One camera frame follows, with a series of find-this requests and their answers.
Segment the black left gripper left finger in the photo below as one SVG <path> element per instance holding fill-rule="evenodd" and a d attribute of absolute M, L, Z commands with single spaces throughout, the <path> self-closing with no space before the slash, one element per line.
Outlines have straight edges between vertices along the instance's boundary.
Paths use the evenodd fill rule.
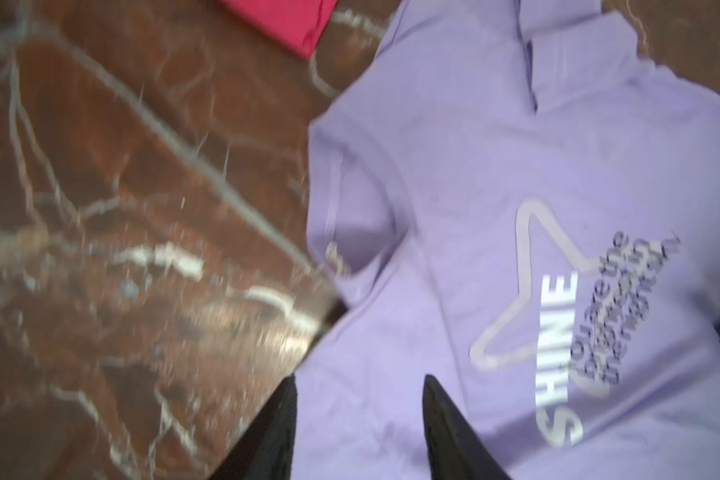
<path fill-rule="evenodd" d="M 295 376 L 284 378 L 209 480 L 290 479 L 297 394 Z"/>

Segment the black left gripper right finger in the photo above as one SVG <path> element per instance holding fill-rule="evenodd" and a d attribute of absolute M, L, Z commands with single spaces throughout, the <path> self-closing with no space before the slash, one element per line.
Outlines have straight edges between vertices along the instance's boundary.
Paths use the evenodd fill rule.
<path fill-rule="evenodd" d="M 433 480 L 509 480 L 434 375 L 422 392 L 424 434 Z"/>

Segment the purple printed t-shirt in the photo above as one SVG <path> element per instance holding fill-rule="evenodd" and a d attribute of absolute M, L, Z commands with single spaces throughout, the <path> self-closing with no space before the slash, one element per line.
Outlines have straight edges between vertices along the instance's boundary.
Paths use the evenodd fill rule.
<path fill-rule="evenodd" d="M 427 479 L 435 377 L 513 479 L 720 479 L 720 96 L 596 1 L 405 1 L 309 128 L 347 314 L 292 477 Z"/>

